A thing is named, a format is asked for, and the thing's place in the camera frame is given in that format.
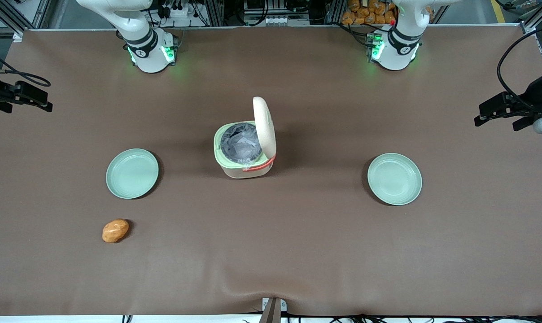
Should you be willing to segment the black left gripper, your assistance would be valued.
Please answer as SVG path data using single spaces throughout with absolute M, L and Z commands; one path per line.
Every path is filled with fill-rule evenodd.
M 521 98 L 529 104 L 530 116 L 524 116 L 512 123 L 513 131 L 530 127 L 536 118 L 542 118 L 542 76 L 529 84 Z M 479 104 L 479 115 L 474 118 L 474 125 L 480 127 L 490 120 L 521 116 L 523 105 L 508 92 L 501 92 Z

